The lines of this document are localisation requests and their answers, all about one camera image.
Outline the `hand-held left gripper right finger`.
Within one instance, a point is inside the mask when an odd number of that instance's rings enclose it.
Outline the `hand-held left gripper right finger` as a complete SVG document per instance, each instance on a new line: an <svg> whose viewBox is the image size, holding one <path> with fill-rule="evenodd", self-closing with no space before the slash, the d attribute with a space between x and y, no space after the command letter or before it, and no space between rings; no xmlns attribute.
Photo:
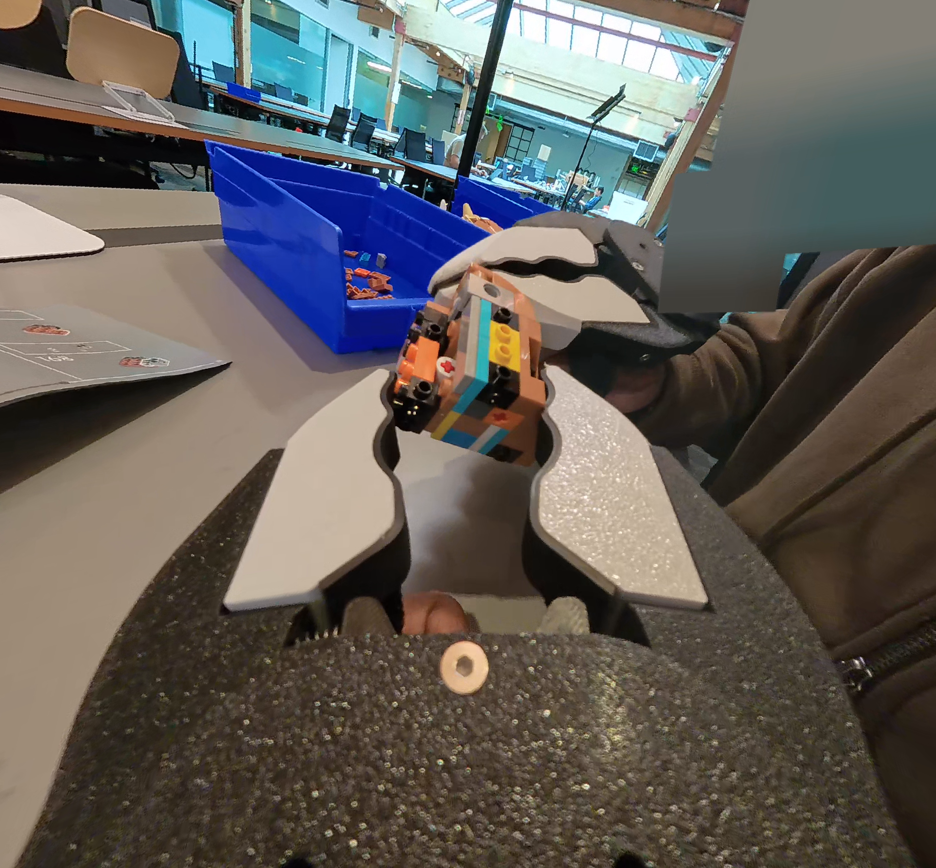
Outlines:
<svg viewBox="0 0 936 868"><path fill-rule="evenodd" d="M640 635L634 605L703 611L708 594L650 445L606 399L565 370L543 370L527 579L549 605L578 599L591 631Z"/></svg>

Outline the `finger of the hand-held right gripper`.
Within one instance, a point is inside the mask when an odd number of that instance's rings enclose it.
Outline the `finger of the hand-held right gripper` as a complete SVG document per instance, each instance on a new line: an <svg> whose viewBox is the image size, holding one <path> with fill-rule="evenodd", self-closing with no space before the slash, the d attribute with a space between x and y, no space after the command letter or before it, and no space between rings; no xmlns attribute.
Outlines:
<svg viewBox="0 0 936 868"><path fill-rule="evenodd" d="M596 244L579 229L515 226L482 238L457 253L434 272L428 293L458 283L471 265L500 266L515 262L533 276L567 282L594 293L615 293L616 285L599 275Z"/></svg>
<svg viewBox="0 0 936 868"><path fill-rule="evenodd" d="M639 333L649 327L638 301L601 276L564 282L543 275L489 275L493 284L519 295L520 312L534 321L544 350L569 347L586 322L637 324Z"/></svg>

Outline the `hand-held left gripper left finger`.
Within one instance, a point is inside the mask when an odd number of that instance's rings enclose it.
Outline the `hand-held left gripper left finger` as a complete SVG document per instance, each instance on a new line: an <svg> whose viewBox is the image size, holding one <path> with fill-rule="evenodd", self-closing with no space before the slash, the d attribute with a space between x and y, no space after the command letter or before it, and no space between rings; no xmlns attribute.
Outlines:
<svg viewBox="0 0 936 868"><path fill-rule="evenodd" d="M368 596L401 625L410 538L392 380L386 369L368 375L288 440L224 597L228 612L300 606L325 631Z"/></svg>

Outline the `multicolour brick toy model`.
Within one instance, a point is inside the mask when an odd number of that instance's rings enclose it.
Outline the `multicolour brick toy model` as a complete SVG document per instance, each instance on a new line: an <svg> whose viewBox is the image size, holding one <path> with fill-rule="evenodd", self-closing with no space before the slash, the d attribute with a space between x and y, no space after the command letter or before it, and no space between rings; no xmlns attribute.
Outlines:
<svg viewBox="0 0 936 868"><path fill-rule="evenodd" d="M532 300L471 265L415 314L389 387L399 431L505 464L531 465L546 407Z"/></svg>

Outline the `grey desk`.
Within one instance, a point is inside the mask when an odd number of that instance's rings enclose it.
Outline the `grey desk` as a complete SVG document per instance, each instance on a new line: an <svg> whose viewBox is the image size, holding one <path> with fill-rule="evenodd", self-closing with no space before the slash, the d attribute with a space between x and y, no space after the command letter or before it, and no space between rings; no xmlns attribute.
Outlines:
<svg viewBox="0 0 936 868"><path fill-rule="evenodd" d="M274 865L324 829L327 644L296 609L227 616L260 470L393 351L331 353L222 242L2 271L2 303L75 304L201 347L215 373L2 410L2 866Z"/></svg>

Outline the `long dark desk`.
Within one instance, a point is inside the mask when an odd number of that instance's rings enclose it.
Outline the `long dark desk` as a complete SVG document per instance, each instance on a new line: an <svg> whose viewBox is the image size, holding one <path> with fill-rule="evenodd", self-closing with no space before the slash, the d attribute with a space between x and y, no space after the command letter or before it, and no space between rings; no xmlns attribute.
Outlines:
<svg viewBox="0 0 936 868"><path fill-rule="evenodd" d="M47 120L94 125L186 140L208 140L316 162L339 162L362 168L397 171L391 160L339 144L321 136L198 111L170 102L173 121L149 123L116 113L104 88L61 79L15 66L1 66L1 109Z"/></svg>

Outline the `person's right hand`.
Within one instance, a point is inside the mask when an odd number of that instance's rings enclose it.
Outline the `person's right hand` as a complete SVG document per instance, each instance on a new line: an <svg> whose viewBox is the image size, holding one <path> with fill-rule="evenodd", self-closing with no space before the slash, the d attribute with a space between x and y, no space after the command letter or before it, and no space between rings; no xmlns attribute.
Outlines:
<svg viewBox="0 0 936 868"><path fill-rule="evenodd" d="M568 361L568 372L594 394L624 415L651 406L661 394L665 364L628 366L603 355L584 355Z"/></svg>

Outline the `blue plastic bin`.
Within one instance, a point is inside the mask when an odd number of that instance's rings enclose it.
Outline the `blue plastic bin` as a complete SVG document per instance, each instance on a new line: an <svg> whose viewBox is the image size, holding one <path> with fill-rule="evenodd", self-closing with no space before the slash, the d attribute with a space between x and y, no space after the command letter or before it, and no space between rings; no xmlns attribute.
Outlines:
<svg viewBox="0 0 936 868"><path fill-rule="evenodd" d="M464 205L468 205L473 214L489 219L502 229L510 228L521 220L556 211L535 198L524 197L474 176L464 176L457 184L451 204L452 213L462 217Z"/></svg>
<svg viewBox="0 0 936 868"><path fill-rule="evenodd" d="M335 353L398 348L475 230L374 176L208 141L224 238ZM393 300L345 299L343 251L384 253Z"/></svg>

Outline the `tan brick pieces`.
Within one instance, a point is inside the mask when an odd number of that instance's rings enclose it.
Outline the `tan brick pieces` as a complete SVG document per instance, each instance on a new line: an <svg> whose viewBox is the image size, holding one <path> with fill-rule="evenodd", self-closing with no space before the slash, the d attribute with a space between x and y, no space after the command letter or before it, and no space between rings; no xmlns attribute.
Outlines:
<svg viewBox="0 0 936 868"><path fill-rule="evenodd" d="M473 211L471 205L467 201L448 202L443 199L440 201L439 207L452 215L458 214L461 216L463 222L475 228L472 232L474 240L479 240L483 236L500 233L504 229L490 218L481 216Z"/></svg>

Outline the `pile of small brown bricks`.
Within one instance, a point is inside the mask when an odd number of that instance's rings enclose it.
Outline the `pile of small brown bricks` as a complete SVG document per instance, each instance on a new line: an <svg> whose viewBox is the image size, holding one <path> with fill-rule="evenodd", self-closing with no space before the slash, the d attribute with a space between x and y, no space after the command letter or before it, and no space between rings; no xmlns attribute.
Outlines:
<svg viewBox="0 0 936 868"><path fill-rule="evenodd" d="M392 279L386 271L388 264L386 254L345 249L342 257L346 300L394 299Z"/></svg>

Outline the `black pole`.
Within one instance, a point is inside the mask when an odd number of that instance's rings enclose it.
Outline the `black pole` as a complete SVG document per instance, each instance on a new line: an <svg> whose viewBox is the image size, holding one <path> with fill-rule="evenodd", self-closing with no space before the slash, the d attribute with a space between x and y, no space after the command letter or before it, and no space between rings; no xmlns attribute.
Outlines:
<svg viewBox="0 0 936 868"><path fill-rule="evenodd" d="M514 0L497 0L482 70L475 87L472 116L467 127L462 147L462 155L458 167L459 179L468 177L474 166L474 155L477 145L480 142L481 131L486 116L487 102L493 86L501 50L504 45L507 24L513 8L513 3Z"/></svg>

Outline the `brown jacket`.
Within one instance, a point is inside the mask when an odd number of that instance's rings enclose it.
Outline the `brown jacket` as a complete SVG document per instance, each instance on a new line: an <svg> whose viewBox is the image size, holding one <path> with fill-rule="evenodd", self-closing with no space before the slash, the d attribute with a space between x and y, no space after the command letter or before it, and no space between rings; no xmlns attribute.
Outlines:
<svg viewBox="0 0 936 868"><path fill-rule="evenodd" d="M712 487L803 604L902 833L934 865L934 329L842 392L845 350L785 382Z"/></svg>

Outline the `grey instruction booklet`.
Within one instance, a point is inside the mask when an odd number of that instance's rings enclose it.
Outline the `grey instruction booklet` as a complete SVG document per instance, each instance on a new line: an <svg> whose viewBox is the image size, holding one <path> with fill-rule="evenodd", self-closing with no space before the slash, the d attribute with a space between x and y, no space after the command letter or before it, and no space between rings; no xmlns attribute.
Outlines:
<svg viewBox="0 0 936 868"><path fill-rule="evenodd" d="M1 310L1 406L226 366L225 359L83 308Z"/></svg>

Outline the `clear acrylic stand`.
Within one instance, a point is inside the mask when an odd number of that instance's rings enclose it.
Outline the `clear acrylic stand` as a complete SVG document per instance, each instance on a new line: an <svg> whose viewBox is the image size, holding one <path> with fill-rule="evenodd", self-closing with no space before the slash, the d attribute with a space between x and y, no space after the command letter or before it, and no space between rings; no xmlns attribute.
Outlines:
<svg viewBox="0 0 936 868"><path fill-rule="evenodd" d="M143 123L176 123L174 114L143 89L106 80L101 86L110 99L102 106L106 111Z"/></svg>

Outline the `small rounded wooden panel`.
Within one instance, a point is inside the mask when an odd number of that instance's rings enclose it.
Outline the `small rounded wooden panel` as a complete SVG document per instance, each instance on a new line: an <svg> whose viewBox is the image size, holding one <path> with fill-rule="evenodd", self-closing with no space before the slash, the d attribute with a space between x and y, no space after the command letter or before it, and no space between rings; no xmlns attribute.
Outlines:
<svg viewBox="0 0 936 868"><path fill-rule="evenodd" d="M180 48L174 38L89 7L68 23L65 66L77 81L106 81L145 90L157 100L171 95Z"/></svg>

